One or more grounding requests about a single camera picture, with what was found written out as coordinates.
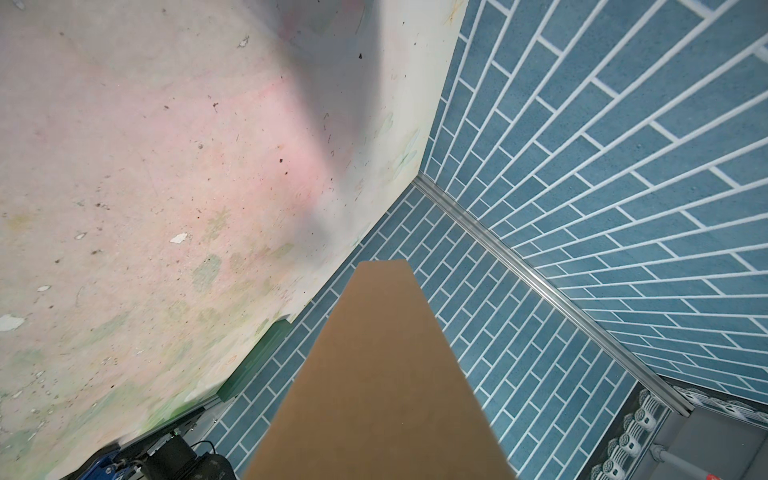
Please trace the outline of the brown cardboard box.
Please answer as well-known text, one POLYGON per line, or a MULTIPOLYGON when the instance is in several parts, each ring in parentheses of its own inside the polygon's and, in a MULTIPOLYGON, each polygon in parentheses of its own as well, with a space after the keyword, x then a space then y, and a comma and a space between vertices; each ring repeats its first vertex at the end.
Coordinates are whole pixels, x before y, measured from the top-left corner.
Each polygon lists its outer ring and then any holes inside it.
POLYGON ((252 457, 250 479, 510 479, 410 265, 359 264, 252 457))

